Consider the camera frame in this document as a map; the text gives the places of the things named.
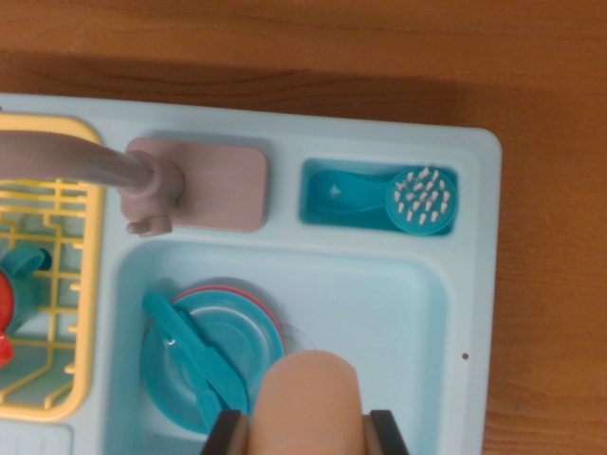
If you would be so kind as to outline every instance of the faucet base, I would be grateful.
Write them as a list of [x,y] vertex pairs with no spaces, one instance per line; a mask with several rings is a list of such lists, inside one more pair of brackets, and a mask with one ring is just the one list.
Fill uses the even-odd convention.
[[138,137],[126,152],[174,163],[183,192],[171,207],[173,226],[252,232],[266,219],[268,165],[253,147]]

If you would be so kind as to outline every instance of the teal plate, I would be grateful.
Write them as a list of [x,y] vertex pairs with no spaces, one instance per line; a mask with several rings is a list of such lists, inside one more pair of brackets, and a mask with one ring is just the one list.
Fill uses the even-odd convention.
[[[184,294],[174,305],[189,315],[205,344],[217,350],[243,379],[251,414],[266,371],[285,355],[270,316],[246,297],[224,290]],[[150,397],[162,413],[186,429],[206,433],[190,378],[169,354],[156,325],[145,338],[141,368]]]

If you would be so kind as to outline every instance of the plastic toy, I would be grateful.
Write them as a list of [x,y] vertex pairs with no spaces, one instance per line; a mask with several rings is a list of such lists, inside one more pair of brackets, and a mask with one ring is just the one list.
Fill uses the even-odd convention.
[[119,154],[75,136],[0,131],[0,160],[0,180],[63,178],[119,188],[127,230],[140,236],[173,225],[249,232],[265,219],[267,160],[251,147],[139,138]]
[[346,215],[385,207],[404,232],[432,235],[449,226],[457,212],[457,189],[444,171],[411,166],[389,182],[364,174],[321,171],[310,179],[309,202],[316,209]]
[[144,299],[156,322],[143,347],[146,387],[167,417],[192,431],[208,434],[222,409],[252,411],[265,372],[285,354],[265,306],[232,289],[197,288],[174,304],[159,294]]
[[37,283],[31,279],[50,268],[50,255],[32,242],[23,242],[0,260],[0,367],[12,360],[9,335],[21,327],[39,303]]

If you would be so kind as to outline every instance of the teal spatula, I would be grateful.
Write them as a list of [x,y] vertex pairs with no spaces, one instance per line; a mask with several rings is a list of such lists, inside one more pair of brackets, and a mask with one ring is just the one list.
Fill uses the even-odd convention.
[[143,308],[179,345],[189,359],[189,372],[192,370],[194,376],[206,378],[231,409],[248,412],[247,392],[240,377],[217,351],[202,342],[162,294],[144,297]]

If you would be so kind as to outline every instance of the red toy item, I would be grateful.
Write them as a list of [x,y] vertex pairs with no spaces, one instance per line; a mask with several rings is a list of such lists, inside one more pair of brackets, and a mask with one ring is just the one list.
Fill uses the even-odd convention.
[[14,303],[9,279],[0,272],[0,368],[4,367],[14,355],[9,337],[4,333],[12,319]]

